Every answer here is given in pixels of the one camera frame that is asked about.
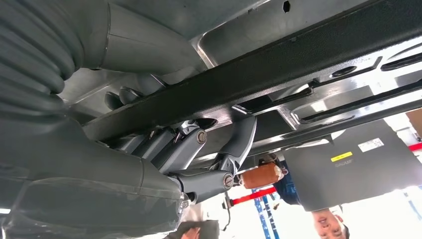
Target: sticker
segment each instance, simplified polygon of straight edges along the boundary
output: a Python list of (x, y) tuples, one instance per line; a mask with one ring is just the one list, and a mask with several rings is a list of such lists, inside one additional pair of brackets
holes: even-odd
[(370, 140), (368, 142), (358, 144), (358, 146), (359, 146), (360, 150), (364, 153), (366, 151), (384, 146), (384, 144), (380, 140), (380, 138), (376, 138), (376, 139)]
[(339, 160), (342, 160), (342, 159), (347, 158), (347, 157), (352, 156), (352, 155), (353, 155), (352, 152), (347, 152), (347, 153), (341, 154), (339, 156), (336, 156), (334, 158), (331, 158), (331, 162), (339, 161)]

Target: white label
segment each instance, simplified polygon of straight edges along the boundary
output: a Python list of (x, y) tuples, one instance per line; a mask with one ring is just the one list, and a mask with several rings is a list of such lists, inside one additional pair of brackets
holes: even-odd
[(370, 140), (368, 142), (358, 144), (358, 146), (359, 146), (360, 150), (364, 153), (364, 152), (372, 150), (374, 148), (379, 148), (381, 146), (384, 146), (384, 144), (379, 138), (376, 138), (376, 139)]

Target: bolt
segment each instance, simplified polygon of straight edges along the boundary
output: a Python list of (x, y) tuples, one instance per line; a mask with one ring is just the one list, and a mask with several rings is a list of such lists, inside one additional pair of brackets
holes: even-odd
[(197, 133), (197, 141), (200, 144), (204, 144), (207, 141), (207, 133), (203, 130)]
[(223, 182), (224, 182), (224, 187), (226, 189), (230, 189), (233, 186), (233, 177), (230, 174), (227, 174), (224, 177)]
[(189, 206), (189, 202), (188, 201), (183, 201), (182, 202), (182, 204), (180, 205), (180, 207), (182, 208), (182, 209), (185, 209), (185, 208), (187, 208)]

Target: yellow label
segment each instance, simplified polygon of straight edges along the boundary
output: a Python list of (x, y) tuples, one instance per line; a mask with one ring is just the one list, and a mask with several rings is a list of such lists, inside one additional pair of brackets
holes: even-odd
[(342, 160), (342, 159), (347, 158), (347, 157), (352, 156), (352, 155), (353, 155), (352, 152), (347, 152), (347, 153), (341, 154), (339, 156), (336, 156), (334, 158), (331, 158), (331, 162), (339, 161), (339, 160)]

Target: blue shirt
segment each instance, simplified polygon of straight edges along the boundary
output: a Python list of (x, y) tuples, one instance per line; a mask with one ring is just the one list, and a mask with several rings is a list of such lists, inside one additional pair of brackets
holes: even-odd
[[(280, 168), (284, 166), (289, 171), (286, 161), (278, 162), (278, 166)], [(280, 195), (280, 198), (282, 198), (286, 203), (290, 205), (301, 204), (299, 197), (296, 193), (296, 187), (293, 184), (293, 179), (290, 174), (290, 171), (288, 174), (284, 175), (284, 177), (280, 181), (274, 183), (273, 186), (277, 190), (277, 193)]]

